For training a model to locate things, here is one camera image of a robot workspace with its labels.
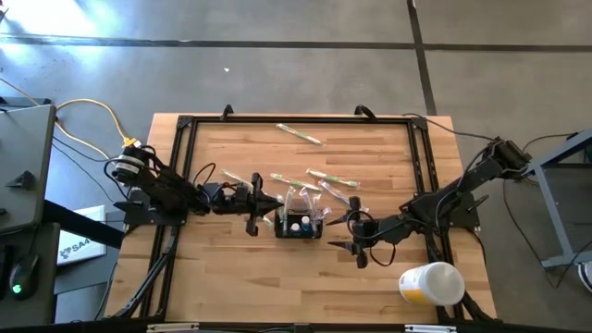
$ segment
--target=gray floor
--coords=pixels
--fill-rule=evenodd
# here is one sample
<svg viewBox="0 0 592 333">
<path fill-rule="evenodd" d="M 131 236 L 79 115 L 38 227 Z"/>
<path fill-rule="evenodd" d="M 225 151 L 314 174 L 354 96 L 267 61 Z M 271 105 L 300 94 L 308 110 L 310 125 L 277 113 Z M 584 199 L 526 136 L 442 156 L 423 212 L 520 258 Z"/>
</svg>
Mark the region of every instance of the gray floor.
<svg viewBox="0 0 592 333">
<path fill-rule="evenodd" d="M 148 40 L 413 42 L 402 0 L 34 3 L 13 1 L 0 32 Z M 416 5 L 426 43 L 590 42 L 589 1 L 416 0 Z M 350 113 L 358 104 L 377 114 L 426 113 L 413 50 L 22 44 L 3 44 L 0 50 L 3 78 L 56 103 L 83 97 L 104 101 L 116 110 L 125 131 L 143 141 L 155 112 L 219 112 L 225 104 L 242 113 Z M 590 127 L 590 56 L 426 52 L 439 115 L 453 116 L 458 130 L 499 135 L 520 145 L 540 135 Z M 14 95 L 3 86 L 4 94 Z M 59 116 L 73 133 L 108 154 L 119 152 L 120 139 L 104 110 L 78 105 Z M 458 138 L 458 143 L 465 163 L 484 144 L 470 138 Z M 560 143 L 539 142 L 530 151 L 537 156 Z M 117 198 L 100 166 L 80 163 Z M 58 204 L 72 209 L 109 204 L 58 152 L 52 155 L 49 179 L 47 198 Z M 558 290 L 549 286 L 503 208 L 500 186 L 497 181 L 479 190 L 490 195 L 480 208 L 481 236 L 499 317 L 518 324 L 592 329 L 592 294 L 574 271 Z M 508 193 L 536 248 L 552 252 L 556 240 L 537 189 L 510 184 Z M 60 296 L 58 320 L 93 316 L 101 291 L 75 292 Z"/>
</svg>

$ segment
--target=wooden table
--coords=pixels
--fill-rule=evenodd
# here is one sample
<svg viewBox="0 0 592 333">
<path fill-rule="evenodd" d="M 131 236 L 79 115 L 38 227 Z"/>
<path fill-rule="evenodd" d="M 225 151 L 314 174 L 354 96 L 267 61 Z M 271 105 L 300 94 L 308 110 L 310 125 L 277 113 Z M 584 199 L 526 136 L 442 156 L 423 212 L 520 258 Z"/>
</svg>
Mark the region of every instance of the wooden table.
<svg viewBox="0 0 592 333">
<path fill-rule="evenodd" d="M 177 117 L 178 114 L 154 115 L 148 142 L 165 163 L 170 158 Z M 449 117 L 431 119 L 452 127 Z M 272 180 L 270 173 L 316 182 L 304 173 L 313 167 L 361 181 L 358 190 L 337 186 L 346 194 L 360 196 L 374 217 L 397 214 L 399 205 L 412 198 L 415 184 L 403 126 L 291 126 L 323 141 L 325 146 L 304 141 L 273 124 L 200 124 L 191 177 L 206 163 L 216 162 L 212 181 L 231 181 L 220 173 L 221 169 L 245 179 L 256 171 L 265 180 L 266 192 L 285 196 L 288 185 Z M 429 133 L 438 180 L 445 185 L 463 171 L 456 141 L 452 134 L 436 126 L 430 125 Z M 187 140 L 183 139 L 183 149 Z M 332 208 L 330 219 L 341 216 L 347 208 L 326 191 L 321 204 Z M 392 266 L 381 267 L 369 259 L 366 269 L 358 269 L 355 257 L 327 245 L 328 241 L 351 239 L 345 225 L 325 228 L 321 240 L 276 239 L 265 223 L 258 225 L 259 236 L 253 238 L 244 231 L 244 216 L 211 214 L 188 218 L 181 230 L 167 321 L 437 322 L 434 307 L 411 305 L 398 292 L 401 274 L 426 263 L 423 236 L 413 234 L 397 245 Z M 140 286 L 147 272 L 153 237 L 154 227 L 144 226 L 124 240 L 107 315 L 121 308 Z M 457 229 L 450 231 L 450 241 L 467 289 L 486 313 L 495 316 L 479 244 L 469 232 Z M 373 253 L 379 260 L 387 261 L 390 251 L 391 245 L 380 242 Z M 159 293 L 157 281 L 151 310 L 156 307 Z"/>
</svg>

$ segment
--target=black metal frame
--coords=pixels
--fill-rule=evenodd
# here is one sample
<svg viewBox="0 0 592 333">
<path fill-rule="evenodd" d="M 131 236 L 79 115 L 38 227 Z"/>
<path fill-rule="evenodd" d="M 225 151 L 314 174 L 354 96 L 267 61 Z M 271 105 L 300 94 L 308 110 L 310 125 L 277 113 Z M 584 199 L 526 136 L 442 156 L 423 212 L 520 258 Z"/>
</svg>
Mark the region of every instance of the black metal frame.
<svg viewBox="0 0 592 333">
<path fill-rule="evenodd" d="M 421 135 L 422 143 L 424 146 L 425 151 L 425 160 L 426 160 L 426 167 L 427 173 L 429 177 L 431 191 L 435 191 L 438 189 L 438 174 L 436 171 L 436 164 L 434 161 L 434 155 L 432 152 L 431 142 L 429 139 L 429 133 L 427 130 L 427 122 L 424 118 L 420 117 L 376 117 L 372 111 L 370 111 L 364 105 L 358 105 L 355 108 L 354 115 L 361 116 L 361 117 L 317 117 L 317 116 L 292 116 L 292 117 L 283 117 L 283 116 L 240 116 L 240 117 L 233 117 L 231 114 L 234 114 L 231 105 L 227 105 L 224 112 L 221 116 L 212 115 L 212 116 L 179 116 L 177 121 L 177 128 L 175 132 L 175 139 L 173 141 L 173 147 L 171 151 L 171 158 L 170 158 L 170 166 L 173 168 L 177 168 L 178 160 L 179 160 L 179 151 L 180 151 L 180 144 L 181 138 L 185 130 L 189 130 L 189 140 L 187 143 L 187 150 L 185 152 L 184 157 L 184 164 L 182 168 L 182 176 L 185 179 L 189 178 L 189 173 L 191 170 L 191 159 L 193 157 L 193 150 L 195 147 L 195 139 L 197 135 L 197 129 L 200 123 L 315 123 L 315 124 L 377 124 L 377 125 L 403 125 L 407 129 L 408 139 L 409 139 L 409 146 L 411 149 L 411 158 L 413 164 L 413 174 L 415 180 L 415 186 L 418 193 L 425 192 L 426 187 L 424 185 L 424 175 L 422 171 L 422 164 L 419 158 L 419 150 L 417 144 L 417 131 Z M 172 231 L 171 236 L 179 237 L 180 229 L 178 227 L 173 227 L 174 230 Z M 160 254 L 160 249 L 162 246 L 162 241 L 164 237 L 164 230 L 165 226 L 157 226 L 156 233 L 154 234 L 154 244 L 152 249 L 152 254 L 150 258 L 150 265 L 149 271 L 154 267 L 157 263 L 158 255 Z M 442 258 L 431 258 L 428 255 L 428 260 L 430 262 L 436 260 L 443 260 L 448 263 L 453 264 L 452 259 L 452 252 L 450 248 L 450 239 L 447 233 L 443 234 L 444 236 L 441 237 L 442 242 Z M 435 243 L 432 236 L 426 236 L 426 246 L 429 243 Z M 166 263 L 166 270 L 165 276 L 163 279 L 162 290 L 160 294 L 160 300 L 158 305 L 158 310 L 156 311 L 156 316 L 161 318 L 162 320 L 165 319 L 167 313 L 167 302 L 168 302 L 168 295 L 170 291 L 170 284 L 172 279 L 172 272 L 174 267 L 175 261 L 175 252 L 177 250 L 177 244 L 173 246 L 171 249 L 172 256 L 171 259 L 168 260 Z M 150 302 L 152 300 L 152 286 L 148 287 L 149 289 L 145 293 L 145 297 L 142 300 L 142 305 L 140 308 L 140 317 L 148 316 L 150 312 Z M 446 313 L 446 310 L 443 307 L 437 308 L 438 314 L 438 321 L 440 323 L 449 320 L 449 316 Z M 454 318 L 463 318 L 463 309 L 460 305 L 454 306 Z M 219 323 L 220 326 L 214 326 L 214 323 L 202 323 L 200 327 L 204 328 L 207 325 L 209 328 L 217 328 L 217 327 L 225 327 L 228 323 Z M 285 326 L 284 324 L 274 324 L 275 326 Z M 270 327 L 269 323 L 236 323 L 232 324 L 232 327 L 235 326 L 242 326 L 242 327 L 255 327 L 255 328 L 266 328 Z M 363 325 L 363 326 L 350 326 L 350 325 L 341 325 L 341 324 L 324 324 L 323 330 L 327 328 L 327 326 L 336 327 L 336 330 L 348 330 L 353 327 L 355 329 L 363 329 L 363 330 L 392 330 L 394 328 L 400 328 L 401 325 Z"/>
</svg>

